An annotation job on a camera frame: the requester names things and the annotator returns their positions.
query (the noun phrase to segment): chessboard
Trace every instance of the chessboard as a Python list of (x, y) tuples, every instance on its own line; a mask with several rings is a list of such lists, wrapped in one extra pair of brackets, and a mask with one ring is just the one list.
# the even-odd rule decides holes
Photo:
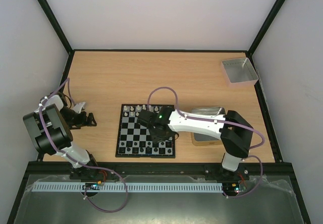
[[(162, 106), (174, 108), (173, 105), (153, 104), (149, 110), (157, 113)], [(153, 143), (148, 129), (137, 123), (142, 109), (147, 109), (147, 105), (121, 105), (116, 157), (175, 158), (174, 138)]]

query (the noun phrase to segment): small box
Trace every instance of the small box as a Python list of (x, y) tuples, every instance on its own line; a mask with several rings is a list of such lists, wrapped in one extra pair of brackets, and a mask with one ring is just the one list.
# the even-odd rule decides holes
[[(223, 107), (194, 108), (191, 112), (207, 116), (225, 115), (226, 113)], [(191, 133), (191, 138), (194, 146), (209, 146), (222, 144), (222, 141), (218, 138), (198, 133)]]
[(249, 58), (223, 60), (221, 70), (229, 87), (254, 85), (258, 81)]

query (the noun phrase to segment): white robotic arm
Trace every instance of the white robotic arm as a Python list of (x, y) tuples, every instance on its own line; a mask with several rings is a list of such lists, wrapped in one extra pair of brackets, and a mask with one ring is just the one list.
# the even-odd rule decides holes
[(227, 126), (218, 120), (235, 121), (251, 127), (238, 113), (231, 110), (226, 115), (206, 116), (183, 111), (179, 113), (170, 107), (163, 107), (159, 113), (142, 110), (137, 123), (149, 129), (153, 142), (166, 140), (178, 132), (199, 133), (221, 139), (226, 149), (222, 167), (234, 172), (241, 159), (248, 156), (252, 132)]

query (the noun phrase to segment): black frame edge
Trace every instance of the black frame edge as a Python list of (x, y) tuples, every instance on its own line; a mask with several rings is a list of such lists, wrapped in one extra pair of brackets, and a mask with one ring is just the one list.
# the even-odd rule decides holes
[(72, 47), (69, 44), (61, 26), (59, 25), (54, 13), (52, 12), (47, 0), (38, 0), (41, 8), (43, 9), (44, 13), (46, 14), (49, 22), (51, 23), (53, 29), (55, 30), (57, 36), (61, 40), (61, 43), (63, 44), (65, 50), (67, 51), (68, 54), (72, 52)]
[(15, 222), (15, 219), (16, 219), (16, 216), (18, 214), (18, 210), (19, 210), (19, 206), (20, 206), (22, 197), (23, 197), (23, 195), (25, 193), (27, 182), (28, 182), (28, 177), (27, 178), (24, 177), (22, 179), (22, 181), (21, 181), (19, 190), (18, 190), (17, 195), (16, 195), (15, 202), (14, 202), (12, 208), (11, 208), (11, 211), (10, 211), (10, 215), (9, 215), (7, 224), (13, 224)]
[(75, 49), (74, 51), (132, 51), (132, 52), (243, 52), (247, 50), (198, 50), (198, 49)]
[[(246, 55), (247, 58), (250, 59), (250, 62), (252, 64), (252, 66), (255, 68), (255, 64), (253, 62), (252, 56), (247, 54)], [(254, 85), (254, 89), (256, 91), (256, 95), (258, 98), (258, 102), (259, 102), (259, 106), (260, 106), (260, 110), (261, 110), (261, 114), (262, 114), (262, 118), (267, 130), (267, 134), (269, 137), (269, 142), (272, 148), (272, 152), (275, 158), (275, 162), (283, 162), (283, 157), (282, 157), (282, 153), (281, 150), (279, 148), (278, 145), (278, 141), (277, 141), (277, 137), (274, 131), (274, 127), (273, 127), (273, 123), (271, 121), (271, 117), (269, 115), (269, 111), (268, 111), (268, 107), (267, 107), (267, 103), (266, 100), (264, 98), (264, 94), (260, 85), (260, 81), (258, 80), (257, 83)]]
[(276, 0), (271, 11), (269, 12), (268, 16), (266, 17), (263, 25), (261, 26), (258, 34), (256, 35), (252, 45), (250, 46), (250, 49), (248, 50), (248, 53), (250, 56), (254, 54), (257, 47), (259, 46), (261, 40), (265, 36), (266, 32), (268, 31), (269, 27), (271, 26), (272, 22), (274, 21), (276, 15), (278, 14), (279, 10), (283, 6), (285, 0)]
[(72, 65), (72, 61), (73, 61), (74, 54), (75, 54), (75, 50), (72, 50), (71, 53), (69, 53), (69, 57), (67, 58), (67, 61), (66, 61), (66, 65), (65, 65), (65, 68), (64, 68), (64, 71), (63, 71), (63, 75), (62, 75), (62, 79), (61, 79), (60, 85), (69, 76), (69, 72), (70, 72), (70, 68), (71, 68), (71, 65)]

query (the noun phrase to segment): white wall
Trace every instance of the white wall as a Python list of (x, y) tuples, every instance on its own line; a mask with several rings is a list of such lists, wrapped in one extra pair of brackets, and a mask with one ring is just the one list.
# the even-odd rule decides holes
[(0, 0), (0, 223), (36, 151), (22, 117), (61, 79), (67, 53), (37, 0)]
[(72, 48), (248, 50), (275, 0), (48, 0)]
[(286, 0), (254, 60), (285, 161), (312, 223), (323, 219), (323, 0)]

